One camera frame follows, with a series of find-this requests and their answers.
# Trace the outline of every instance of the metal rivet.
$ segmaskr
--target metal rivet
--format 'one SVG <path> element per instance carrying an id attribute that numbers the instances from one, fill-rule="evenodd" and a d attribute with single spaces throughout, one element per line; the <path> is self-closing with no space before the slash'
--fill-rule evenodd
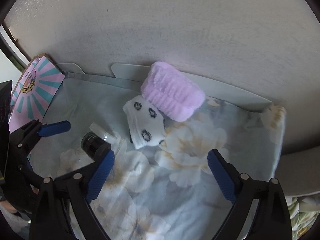
<path id="1" fill-rule="evenodd" d="M 240 177 L 241 177 L 241 179 L 244 179 L 244 180 L 249 179 L 249 175 L 246 174 L 246 173 L 242 173 L 242 174 L 240 175 Z"/>
<path id="2" fill-rule="evenodd" d="M 75 175 L 73 175 L 74 179 L 81 179 L 82 175 L 80 173 L 76 173 Z"/>
<path id="3" fill-rule="evenodd" d="M 273 184 L 278 184 L 278 183 L 279 183 L 279 180 L 277 180 L 276 178 L 272 178 L 272 179 L 271 179 L 271 182 L 272 182 Z"/>
<path id="4" fill-rule="evenodd" d="M 50 177 L 46 177 L 46 178 L 44 178 L 43 182 L 44 182 L 45 184 L 47 184 L 47 183 L 49 183 L 49 182 L 50 182 L 50 180 L 51 180 L 51 178 L 50 178 Z"/>

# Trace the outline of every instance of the pink fluffy fabric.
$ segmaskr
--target pink fluffy fabric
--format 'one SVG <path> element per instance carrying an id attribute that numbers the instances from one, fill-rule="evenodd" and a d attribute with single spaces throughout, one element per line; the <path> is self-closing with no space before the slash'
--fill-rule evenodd
<path id="1" fill-rule="evenodd" d="M 177 122 L 191 117 L 205 100 L 197 84 L 166 62 L 151 66 L 141 92 L 145 100 Z"/>

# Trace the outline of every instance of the blue gripper pad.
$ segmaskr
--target blue gripper pad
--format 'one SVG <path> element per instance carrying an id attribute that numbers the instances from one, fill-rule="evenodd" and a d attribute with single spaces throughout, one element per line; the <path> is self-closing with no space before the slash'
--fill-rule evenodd
<path id="1" fill-rule="evenodd" d="M 96 199 L 105 183 L 113 165 L 115 164 L 115 154 L 113 151 L 109 151 L 104 157 L 100 166 L 97 168 L 96 172 L 91 177 L 87 190 L 88 193 L 85 197 L 87 203 L 90 203 L 92 200 Z"/>
<path id="2" fill-rule="evenodd" d="M 217 150 L 211 150 L 208 153 L 208 166 L 214 175 L 220 190 L 222 191 L 222 194 L 226 200 L 231 201 L 232 203 L 236 202 L 236 193 L 235 193 L 235 184 L 232 181 L 231 177 L 225 170 L 225 168 L 222 166 L 221 162 L 219 161 L 218 157 L 215 155 L 215 151 Z"/>
<path id="3" fill-rule="evenodd" d="M 71 129 L 71 124 L 68 121 L 45 124 L 39 130 L 38 135 L 42 137 L 49 137 L 59 133 L 68 132 L 70 129 Z"/>

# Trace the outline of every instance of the paw print pattern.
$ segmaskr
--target paw print pattern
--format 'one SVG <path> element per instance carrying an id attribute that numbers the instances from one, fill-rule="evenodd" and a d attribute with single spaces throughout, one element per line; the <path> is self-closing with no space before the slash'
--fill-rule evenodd
<path id="1" fill-rule="evenodd" d="M 142 137 L 146 142 L 151 141 L 151 134 L 145 129 L 142 131 Z"/>
<path id="2" fill-rule="evenodd" d="M 157 113 L 151 107 L 149 108 L 149 114 L 152 118 L 156 118 L 157 116 Z"/>
<path id="3" fill-rule="evenodd" d="M 139 103 L 139 102 L 135 102 L 133 106 L 134 106 L 135 109 L 137 109 L 139 111 L 141 109 L 141 107 L 142 107 L 142 104 Z"/>

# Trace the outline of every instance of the white wall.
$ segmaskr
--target white wall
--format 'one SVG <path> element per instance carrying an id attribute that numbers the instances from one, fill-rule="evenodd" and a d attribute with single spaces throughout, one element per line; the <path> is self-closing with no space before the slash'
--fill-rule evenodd
<path id="1" fill-rule="evenodd" d="M 18 0 L 5 23 L 30 57 L 86 73 L 178 69 L 285 106 L 287 149 L 320 138 L 320 24 L 304 0 Z"/>
<path id="2" fill-rule="evenodd" d="M 0 50 L 0 83 L 12 80 L 12 90 L 17 84 L 21 72 L 11 63 L 5 54 Z"/>

